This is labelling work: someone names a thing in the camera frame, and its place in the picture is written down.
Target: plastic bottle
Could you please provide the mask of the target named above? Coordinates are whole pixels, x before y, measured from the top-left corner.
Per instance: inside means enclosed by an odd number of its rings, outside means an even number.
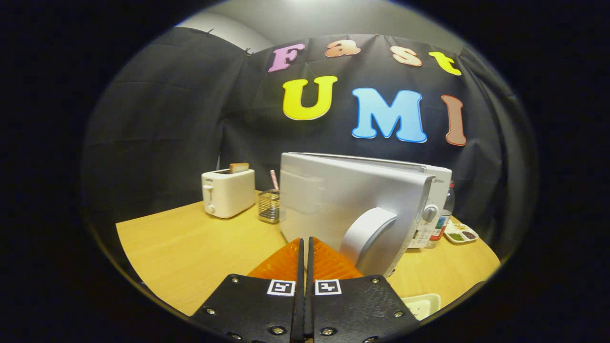
[[[453,192],[453,180],[449,184],[449,191],[447,192],[447,199],[445,200],[445,206],[440,212],[439,222],[436,224],[434,231],[432,232],[432,236],[430,240],[426,244],[426,248],[432,249],[436,247],[436,243],[443,237],[443,233],[445,232],[445,228],[447,227],[447,223],[449,222],[449,218],[453,213],[453,206],[456,203],[456,196]]]

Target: microwave knob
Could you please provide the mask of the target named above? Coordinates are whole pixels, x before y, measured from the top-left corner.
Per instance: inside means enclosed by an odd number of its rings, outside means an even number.
[[[426,207],[423,210],[422,213],[422,219],[426,222],[429,223],[432,221],[432,219],[434,219],[434,217],[436,217],[436,213],[439,211],[439,208],[437,208],[434,205],[430,205],[428,207]]]

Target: metal mesh cup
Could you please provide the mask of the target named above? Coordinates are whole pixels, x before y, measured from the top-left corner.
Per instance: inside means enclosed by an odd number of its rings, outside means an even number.
[[[259,194],[259,219],[268,223],[279,222],[279,192],[270,189]]]

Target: table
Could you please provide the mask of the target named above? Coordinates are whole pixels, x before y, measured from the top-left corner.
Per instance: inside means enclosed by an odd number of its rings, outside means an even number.
[[[221,219],[202,201],[117,223],[117,231],[142,281],[187,316],[226,275],[250,273],[287,243],[279,225],[258,220],[257,205]],[[458,245],[443,237],[434,249],[408,249],[388,282],[400,297],[436,293],[445,306],[499,266],[483,240]]]

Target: white container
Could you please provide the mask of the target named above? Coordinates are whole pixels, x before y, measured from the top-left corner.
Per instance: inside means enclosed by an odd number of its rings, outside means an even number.
[[[254,170],[229,174],[228,169],[201,174],[203,205],[206,213],[230,218],[256,203]]]
[[[401,298],[403,303],[417,320],[422,320],[440,310],[440,296],[438,294],[422,294],[416,297]]]

